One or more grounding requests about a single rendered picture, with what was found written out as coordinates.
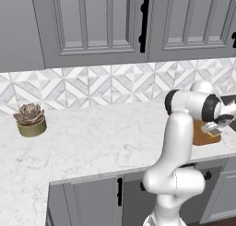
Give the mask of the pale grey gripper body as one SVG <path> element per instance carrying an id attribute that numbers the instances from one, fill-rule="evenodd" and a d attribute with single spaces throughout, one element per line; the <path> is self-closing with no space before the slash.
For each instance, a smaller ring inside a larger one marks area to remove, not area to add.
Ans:
<path id="1" fill-rule="evenodd" d="M 210 134 L 211 130 L 218 129 L 218 125 L 214 122 L 205 123 L 201 126 L 201 130 L 204 133 Z"/>

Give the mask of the brown wooden cutting board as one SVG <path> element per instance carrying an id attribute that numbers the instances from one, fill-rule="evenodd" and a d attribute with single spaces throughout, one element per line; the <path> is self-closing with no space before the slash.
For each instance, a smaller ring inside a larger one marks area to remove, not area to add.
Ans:
<path id="1" fill-rule="evenodd" d="M 221 134 L 204 133 L 201 126 L 205 122 L 194 120 L 194 139 L 193 144 L 197 146 L 217 143 L 221 140 Z"/>

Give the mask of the grey lower cupboard door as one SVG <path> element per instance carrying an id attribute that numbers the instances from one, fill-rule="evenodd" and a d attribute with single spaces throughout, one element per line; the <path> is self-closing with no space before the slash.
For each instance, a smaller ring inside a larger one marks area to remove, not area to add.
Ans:
<path id="1" fill-rule="evenodd" d="M 236 217 L 236 156 L 225 162 L 200 223 Z"/>
<path id="2" fill-rule="evenodd" d="M 122 226 L 123 202 L 117 204 L 120 177 L 50 182 L 45 226 Z"/>

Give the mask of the grey cupboard door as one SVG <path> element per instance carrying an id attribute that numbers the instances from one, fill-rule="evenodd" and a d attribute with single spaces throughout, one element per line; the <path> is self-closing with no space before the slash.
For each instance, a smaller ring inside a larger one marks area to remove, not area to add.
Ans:
<path id="1" fill-rule="evenodd" d="M 143 54 L 138 41 L 143 1 L 33 0 L 45 65 L 56 68 L 146 62 L 148 20 Z"/>
<path id="2" fill-rule="evenodd" d="M 45 226 L 122 226 L 123 202 L 117 204 L 120 177 L 50 182 Z"/>
<path id="3" fill-rule="evenodd" d="M 155 0 L 149 59 L 234 57 L 235 31 L 236 0 Z"/>
<path id="4" fill-rule="evenodd" d="M 236 217 L 236 156 L 225 162 L 200 223 Z"/>

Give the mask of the grey upper cupboard door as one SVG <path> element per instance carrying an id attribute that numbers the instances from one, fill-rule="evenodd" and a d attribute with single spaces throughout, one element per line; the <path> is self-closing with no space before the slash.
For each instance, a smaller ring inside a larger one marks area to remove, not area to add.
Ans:
<path id="1" fill-rule="evenodd" d="M 146 62 L 148 20 L 143 54 L 138 41 L 143 1 L 33 0 L 45 65 L 56 68 Z"/>
<path id="2" fill-rule="evenodd" d="M 149 59 L 234 57 L 235 31 L 236 0 L 155 0 Z"/>

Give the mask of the dark grey dishwasher front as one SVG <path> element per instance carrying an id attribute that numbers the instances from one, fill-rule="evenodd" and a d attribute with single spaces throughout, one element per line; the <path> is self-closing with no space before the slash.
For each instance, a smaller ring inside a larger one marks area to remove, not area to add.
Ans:
<path id="1" fill-rule="evenodd" d="M 184 202 L 180 209 L 180 216 L 187 226 L 199 226 L 200 220 L 207 207 L 207 202 L 218 180 L 221 166 L 200 169 L 204 175 L 206 171 L 212 173 L 212 177 L 206 180 L 206 188 L 199 196 L 194 196 Z M 142 226 L 144 220 L 155 207 L 156 196 L 142 191 L 143 172 L 133 172 L 124 176 L 124 198 L 123 198 L 123 226 Z"/>

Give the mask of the succulent in gold pot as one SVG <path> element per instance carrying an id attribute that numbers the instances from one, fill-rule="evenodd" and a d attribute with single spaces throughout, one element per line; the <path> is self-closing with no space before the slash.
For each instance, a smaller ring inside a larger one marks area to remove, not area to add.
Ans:
<path id="1" fill-rule="evenodd" d="M 18 131 L 23 137 L 37 137 L 47 128 L 44 110 L 39 104 L 23 104 L 13 117 L 17 121 Z"/>

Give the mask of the plain grey upper cupboard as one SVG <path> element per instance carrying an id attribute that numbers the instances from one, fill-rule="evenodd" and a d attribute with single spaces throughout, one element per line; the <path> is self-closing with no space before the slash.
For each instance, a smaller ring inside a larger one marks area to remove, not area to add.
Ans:
<path id="1" fill-rule="evenodd" d="M 0 73 L 44 70 L 32 0 L 0 0 Z"/>

